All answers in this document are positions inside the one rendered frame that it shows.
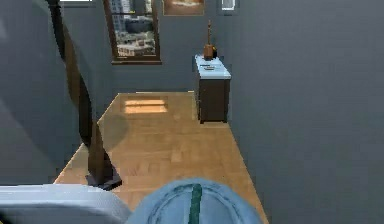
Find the brown framed wall picture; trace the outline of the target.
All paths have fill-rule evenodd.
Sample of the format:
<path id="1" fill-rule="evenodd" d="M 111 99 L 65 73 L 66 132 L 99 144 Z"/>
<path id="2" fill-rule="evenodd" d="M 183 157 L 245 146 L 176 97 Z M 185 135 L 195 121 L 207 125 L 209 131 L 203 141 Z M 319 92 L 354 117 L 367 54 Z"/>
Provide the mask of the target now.
<path id="1" fill-rule="evenodd" d="M 205 0 L 162 0 L 164 16 L 201 16 Z"/>

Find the twisted dark brown floor lamp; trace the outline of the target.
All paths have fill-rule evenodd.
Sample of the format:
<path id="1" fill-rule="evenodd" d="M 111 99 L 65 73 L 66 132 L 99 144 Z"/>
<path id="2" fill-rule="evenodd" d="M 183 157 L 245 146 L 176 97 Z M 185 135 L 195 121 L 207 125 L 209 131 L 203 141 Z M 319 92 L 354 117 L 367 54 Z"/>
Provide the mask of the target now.
<path id="1" fill-rule="evenodd" d="M 74 43 L 63 21 L 59 0 L 45 0 L 50 11 L 53 32 L 60 57 L 65 65 L 67 88 L 78 111 L 79 135 L 88 150 L 87 184 L 110 191 L 122 184 L 102 140 L 100 126 L 92 117 L 92 103 L 77 63 Z"/>

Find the dark cabinet with pale top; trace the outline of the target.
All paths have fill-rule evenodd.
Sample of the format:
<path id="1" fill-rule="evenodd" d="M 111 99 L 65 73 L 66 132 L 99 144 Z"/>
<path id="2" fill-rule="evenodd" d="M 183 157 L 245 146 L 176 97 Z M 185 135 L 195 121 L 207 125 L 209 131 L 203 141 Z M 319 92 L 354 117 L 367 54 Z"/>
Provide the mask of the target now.
<path id="1" fill-rule="evenodd" d="M 206 61 L 202 55 L 195 55 L 196 89 L 195 102 L 201 124 L 205 122 L 223 122 L 228 119 L 228 105 L 231 74 L 219 58 Z"/>

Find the brown framed window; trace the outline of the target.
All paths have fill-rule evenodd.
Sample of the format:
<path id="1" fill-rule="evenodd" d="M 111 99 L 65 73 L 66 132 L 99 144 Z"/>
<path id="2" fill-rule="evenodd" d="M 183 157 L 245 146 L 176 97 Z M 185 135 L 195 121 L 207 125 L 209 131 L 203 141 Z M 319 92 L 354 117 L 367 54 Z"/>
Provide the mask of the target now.
<path id="1" fill-rule="evenodd" d="M 155 0 L 103 0 L 113 65 L 160 65 Z"/>

